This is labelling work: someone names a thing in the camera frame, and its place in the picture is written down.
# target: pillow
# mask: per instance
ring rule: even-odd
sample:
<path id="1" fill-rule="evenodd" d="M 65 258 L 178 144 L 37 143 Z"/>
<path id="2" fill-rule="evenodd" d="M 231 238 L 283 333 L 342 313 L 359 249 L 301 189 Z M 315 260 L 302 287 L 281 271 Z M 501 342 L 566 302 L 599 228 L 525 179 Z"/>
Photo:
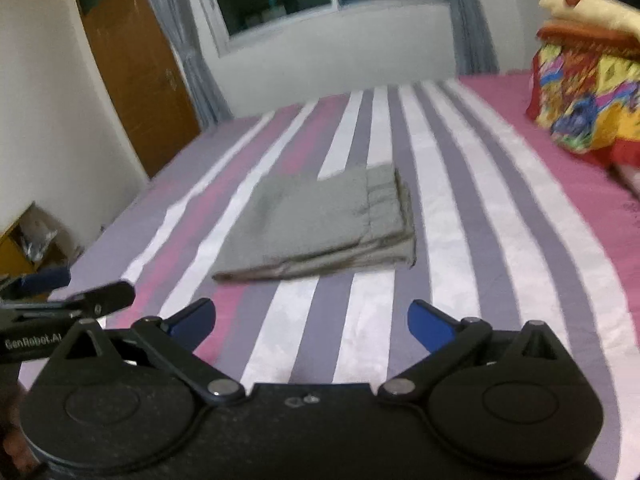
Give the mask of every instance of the pillow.
<path id="1" fill-rule="evenodd" d="M 599 25 L 630 32 L 640 40 L 640 11 L 616 0 L 540 0 L 558 20 Z"/>

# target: folded gray cloth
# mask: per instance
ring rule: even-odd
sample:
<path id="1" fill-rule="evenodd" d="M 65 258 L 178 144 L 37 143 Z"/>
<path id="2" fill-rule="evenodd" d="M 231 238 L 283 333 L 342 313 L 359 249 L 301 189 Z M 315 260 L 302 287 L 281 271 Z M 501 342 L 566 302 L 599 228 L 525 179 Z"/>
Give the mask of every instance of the folded gray cloth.
<path id="1" fill-rule="evenodd" d="M 415 263 L 411 200 L 391 165 L 326 180 L 262 179 L 227 235 L 218 281 L 284 280 Z"/>

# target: striped bedsheet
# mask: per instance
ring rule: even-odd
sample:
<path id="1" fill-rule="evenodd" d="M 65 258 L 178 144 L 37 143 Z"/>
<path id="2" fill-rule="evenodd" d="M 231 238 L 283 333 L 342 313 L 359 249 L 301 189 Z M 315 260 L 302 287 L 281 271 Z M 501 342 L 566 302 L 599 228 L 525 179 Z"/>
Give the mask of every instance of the striped bedsheet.
<path id="1" fill-rule="evenodd" d="M 207 132 L 72 269 L 62 296 L 126 279 L 129 326 L 211 298 L 196 354 L 256 382 L 367 381 L 425 357 L 406 326 L 415 298 L 494 328 L 543 319 L 597 390 L 606 423 L 590 458 L 606 479 L 640 472 L 640 214 L 603 172 L 524 119 L 526 76 L 389 86 L 294 105 Z M 325 178 L 394 163 L 412 194 L 414 268 L 255 285 L 208 275 L 267 173 Z M 25 365 L 33 380 L 38 365 Z"/>

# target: wooden door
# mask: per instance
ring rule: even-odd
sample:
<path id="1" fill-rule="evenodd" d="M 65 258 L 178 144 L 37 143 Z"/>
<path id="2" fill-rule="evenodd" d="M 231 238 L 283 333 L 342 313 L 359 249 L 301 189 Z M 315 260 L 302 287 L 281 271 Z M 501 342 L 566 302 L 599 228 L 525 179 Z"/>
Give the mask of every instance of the wooden door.
<path id="1" fill-rule="evenodd" d="M 148 0 L 99 0 L 82 22 L 122 126 L 154 176 L 191 142 L 198 122 Z"/>

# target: curtain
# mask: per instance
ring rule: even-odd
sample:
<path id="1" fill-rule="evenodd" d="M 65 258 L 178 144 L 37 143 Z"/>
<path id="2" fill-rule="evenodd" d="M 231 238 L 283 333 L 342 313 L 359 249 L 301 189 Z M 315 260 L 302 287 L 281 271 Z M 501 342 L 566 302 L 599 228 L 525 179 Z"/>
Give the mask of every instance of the curtain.
<path id="1" fill-rule="evenodd" d="M 189 0 L 149 0 L 169 43 L 182 63 L 200 128 L 232 118 L 231 111 L 202 56 Z"/>
<path id="2" fill-rule="evenodd" d="M 449 0 L 459 75 L 495 74 L 498 61 L 480 0 Z"/>

